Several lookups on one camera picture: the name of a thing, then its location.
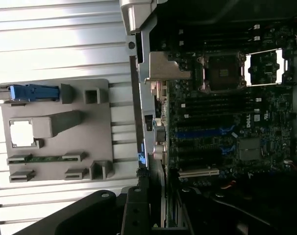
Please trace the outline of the white expansion slot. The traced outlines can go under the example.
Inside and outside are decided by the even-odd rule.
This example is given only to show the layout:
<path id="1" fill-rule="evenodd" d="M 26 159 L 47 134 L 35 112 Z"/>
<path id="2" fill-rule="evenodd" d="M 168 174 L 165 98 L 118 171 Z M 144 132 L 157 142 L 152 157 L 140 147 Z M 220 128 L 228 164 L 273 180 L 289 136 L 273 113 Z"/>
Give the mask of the white expansion slot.
<path id="1" fill-rule="evenodd" d="M 179 178 L 195 178 L 204 176 L 216 176 L 219 175 L 220 171 L 217 168 L 197 168 L 190 170 L 178 171 Z"/>

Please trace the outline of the long black expansion slot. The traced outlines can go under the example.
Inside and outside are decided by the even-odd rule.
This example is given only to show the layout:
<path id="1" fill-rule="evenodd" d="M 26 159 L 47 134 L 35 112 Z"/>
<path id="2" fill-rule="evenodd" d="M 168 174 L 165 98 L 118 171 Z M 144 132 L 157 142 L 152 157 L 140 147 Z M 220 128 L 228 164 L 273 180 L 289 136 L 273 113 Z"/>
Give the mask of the long black expansion slot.
<path id="1" fill-rule="evenodd" d="M 205 157 L 221 157 L 235 151 L 235 146 L 218 147 L 209 149 L 183 150 L 177 152 L 177 157 L 181 159 L 200 159 Z"/>
<path id="2" fill-rule="evenodd" d="M 176 122 L 177 127 L 189 126 L 218 126 L 234 123 L 232 116 L 199 116 L 183 118 Z"/>
<path id="3" fill-rule="evenodd" d="M 206 168 L 212 165 L 221 165 L 222 157 L 201 157 L 196 159 L 182 159 L 177 164 L 177 168 L 186 169 L 192 167 Z"/>

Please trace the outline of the grey parts rack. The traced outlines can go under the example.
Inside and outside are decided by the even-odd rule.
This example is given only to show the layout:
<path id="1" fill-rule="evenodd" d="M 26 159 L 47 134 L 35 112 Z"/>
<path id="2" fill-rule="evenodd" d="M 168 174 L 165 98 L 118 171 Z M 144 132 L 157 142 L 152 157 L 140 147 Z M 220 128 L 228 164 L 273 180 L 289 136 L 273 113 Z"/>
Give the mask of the grey parts rack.
<path id="1" fill-rule="evenodd" d="M 57 101 L 4 101 L 1 105 L 10 182 L 105 180 L 113 174 L 107 80 L 44 80 L 16 84 L 58 86 L 60 97 Z M 30 147 L 14 147 L 10 124 L 26 120 L 32 124 L 34 143 Z M 62 156 L 64 161 L 24 161 L 32 156 Z"/>

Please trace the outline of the green RAM stick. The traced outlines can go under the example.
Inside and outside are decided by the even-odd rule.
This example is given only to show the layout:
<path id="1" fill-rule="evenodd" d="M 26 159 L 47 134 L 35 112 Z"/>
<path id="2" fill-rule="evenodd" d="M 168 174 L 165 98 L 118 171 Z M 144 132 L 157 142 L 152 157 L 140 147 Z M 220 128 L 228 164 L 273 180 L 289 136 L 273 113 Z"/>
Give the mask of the green RAM stick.
<path id="1" fill-rule="evenodd" d="M 62 162 L 62 156 L 32 156 L 24 160 L 26 163 L 47 163 L 47 162 Z"/>

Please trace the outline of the blue expansion slot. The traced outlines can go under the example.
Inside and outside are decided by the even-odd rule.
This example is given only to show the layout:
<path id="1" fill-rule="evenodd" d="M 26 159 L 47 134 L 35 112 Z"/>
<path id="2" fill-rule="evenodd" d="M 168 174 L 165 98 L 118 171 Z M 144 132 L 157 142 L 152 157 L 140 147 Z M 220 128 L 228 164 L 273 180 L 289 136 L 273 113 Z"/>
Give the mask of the blue expansion slot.
<path id="1" fill-rule="evenodd" d="M 175 134 L 177 139 L 196 139 L 196 138 L 205 138 L 205 137 L 214 137 L 214 136 L 223 136 L 232 132 L 235 128 L 235 125 L 232 125 L 228 128 L 218 128 L 218 129 L 206 129 L 206 130 L 191 130 L 191 131 L 178 131 Z"/>

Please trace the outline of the silver chipset heatsink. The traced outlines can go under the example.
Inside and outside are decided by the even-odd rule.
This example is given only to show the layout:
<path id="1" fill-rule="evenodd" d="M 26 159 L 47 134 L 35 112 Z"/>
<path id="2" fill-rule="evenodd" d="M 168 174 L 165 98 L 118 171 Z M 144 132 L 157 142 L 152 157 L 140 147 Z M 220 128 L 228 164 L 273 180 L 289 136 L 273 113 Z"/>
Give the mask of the silver chipset heatsink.
<path id="1" fill-rule="evenodd" d="M 255 161 L 261 159 L 261 142 L 259 138 L 244 138 L 239 140 L 239 159 Z"/>

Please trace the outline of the silver CPU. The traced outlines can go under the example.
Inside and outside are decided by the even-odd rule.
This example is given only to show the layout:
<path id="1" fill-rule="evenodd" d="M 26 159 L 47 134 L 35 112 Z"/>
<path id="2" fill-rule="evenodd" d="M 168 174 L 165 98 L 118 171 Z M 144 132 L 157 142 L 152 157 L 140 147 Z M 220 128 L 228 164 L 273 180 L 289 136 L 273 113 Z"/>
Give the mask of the silver CPU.
<path id="1" fill-rule="evenodd" d="M 11 142 L 14 147 L 30 147 L 34 143 L 33 127 L 29 121 L 12 121 Z"/>

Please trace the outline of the black case latch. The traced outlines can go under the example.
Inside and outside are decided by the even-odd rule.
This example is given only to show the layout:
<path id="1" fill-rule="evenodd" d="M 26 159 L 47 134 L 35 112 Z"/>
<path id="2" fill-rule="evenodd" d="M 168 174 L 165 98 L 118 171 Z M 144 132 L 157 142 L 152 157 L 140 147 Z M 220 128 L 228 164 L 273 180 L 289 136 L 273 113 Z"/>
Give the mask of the black case latch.
<path id="1" fill-rule="evenodd" d="M 153 115 L 145 115 L 144 118 L 146 130 L 152 131 Z"/>

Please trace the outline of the green motherboard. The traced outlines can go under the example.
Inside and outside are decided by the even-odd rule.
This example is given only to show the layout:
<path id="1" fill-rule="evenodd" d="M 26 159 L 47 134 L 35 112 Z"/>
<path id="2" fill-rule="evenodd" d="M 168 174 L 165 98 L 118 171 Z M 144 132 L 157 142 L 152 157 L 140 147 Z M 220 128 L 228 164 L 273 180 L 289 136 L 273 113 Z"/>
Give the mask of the green motherboard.
<path id="1" fill-rule="evenodd" d="M 172 52 L 169 60 L 178 63 L 181 71 L 190 73 L 189 79 L 179 79 L 168 82 L 168 121 L 167 121 L 167 142 L 168 142 L 168 184 L 171 170 L 190 170 L 200 167 L 181 169 L 177 168 L 181 158 L 177 157 L 178 151 L 209 149 L 218 147 L 235 146 L 235 151 L 222 155 L 222 164 L 214 164 L 206 168 L 217 168 L 221 175 L 232 173 L 263 173 L 282 172 L 290 169 L 288 158 L 291 156 L 292 119 L 293 114 L 293 52 L 296 35 L 293 29 L 287 26 L 273 27 L 256 25 L 253 30 L 248 31 L 249 37 L 254 38 L 252 46 L 236 50 L 181 50 Z M 288 71 L 283 75 L 283 83 L 278 85 L 267 85 L 248 87 L 229 91 L 226 93 L 204 93 L 200 90 L 202 86 L 202 64 L 199 62 L 204 54 L 217 52 L 240 52 L 247 54 L 265 50 L 281 48 L 283 58 L 288 60 Z M 227 94 L 252 94 L 253 98 L 260 98 L 260 102 L 254 103 L 254 108 L 260 109 L 258 113 L 229 115 L 234 118 L 234 123 L 218 126 L 189 126 L 177 127 L 176 122 L 183 119 L 185 108 L 180 104 L 187 97 L 206 95 L 227 95 Z M 235 125 L 232 132 L 223 136 L 177 139 L 178 131 L 206 130 L 228 128 Z M 261 142 L 261 159 L 255 161 L 241 161 L 239 159 L 239 140 L 244 138 L 259 138 Z M 177 148 L 176 143 L 183 140 L 194 140 L 194 148 Z"/>

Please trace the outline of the hard disk with blue carrier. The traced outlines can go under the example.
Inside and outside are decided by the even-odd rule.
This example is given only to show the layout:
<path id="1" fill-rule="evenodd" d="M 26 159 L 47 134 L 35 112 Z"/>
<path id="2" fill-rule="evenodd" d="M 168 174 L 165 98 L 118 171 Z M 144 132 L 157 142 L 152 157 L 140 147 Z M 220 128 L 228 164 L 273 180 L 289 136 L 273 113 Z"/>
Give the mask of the hard disk with blue carrier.
<path id="1" fill-rule="evenodd" d="M 12 84 L 0 86 L 0 100 L 4 101 L 57 101 L 59 100 L 59 97 L 60 91 L 58 86 L 44 86 L 36 84 Z"/>

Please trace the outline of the CPU socket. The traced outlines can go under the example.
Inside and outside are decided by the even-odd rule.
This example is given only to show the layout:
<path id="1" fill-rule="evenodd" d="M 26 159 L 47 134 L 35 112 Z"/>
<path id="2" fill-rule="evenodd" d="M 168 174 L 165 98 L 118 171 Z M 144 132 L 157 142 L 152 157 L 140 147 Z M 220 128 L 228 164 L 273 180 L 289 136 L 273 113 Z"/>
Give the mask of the CPU socket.
<path id="1" fill-rule="evenodd" d="M 226 93 L 242 89 L 245 81 L 246 56 L 240 52 L 217 52 L 204 54 L 202 64 L 202 86 L 204 93 Z"/>

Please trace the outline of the silver socket cover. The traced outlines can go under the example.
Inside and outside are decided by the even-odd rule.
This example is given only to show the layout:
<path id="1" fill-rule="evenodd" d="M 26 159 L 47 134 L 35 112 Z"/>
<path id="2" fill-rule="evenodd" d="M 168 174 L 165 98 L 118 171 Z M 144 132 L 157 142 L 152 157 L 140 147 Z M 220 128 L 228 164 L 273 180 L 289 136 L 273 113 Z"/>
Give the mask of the silver socket cover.
<path id="1" fill-rule="evenodd" d="M 283 58 L 283 49 L 253 52 L 246 55 L 245 81 L 248 87 L 278 85 L 288 71 L 288 60 Z"/>

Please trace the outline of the open PC case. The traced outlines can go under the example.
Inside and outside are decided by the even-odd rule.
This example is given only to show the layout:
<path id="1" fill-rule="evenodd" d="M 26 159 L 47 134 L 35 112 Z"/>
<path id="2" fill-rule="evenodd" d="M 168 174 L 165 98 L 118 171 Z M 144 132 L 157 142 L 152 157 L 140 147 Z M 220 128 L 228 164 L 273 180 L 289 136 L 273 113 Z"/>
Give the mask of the open PC case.
<path id="1" fill-rule="evenodd" d="M 249 24 L 293 29 L 297 37 L 297 0 L 120 0 L 123 22 L 128 35 L 132 86 L 138 87 L 135 104 L 138 149 L 144 144 L 144 124 L 141 104 L 141 84 L 148 74 L 149 54 L 155 51 L 172 52 L 183 50 L 178 34 L 186 25 Z M 293 114 L 290 169 L 297 169 L 297 38 L 293 52 Z M 157 196 L 153 192 L 151 171 L 148 165 L 140 164 L 149 173 L 148 203 L 150 212 L 150 235 L 191 235 L 183 226 L 183 213 L 179 204 L 168 191 L 168 227 L 154 225 L 159 222 Z"/>

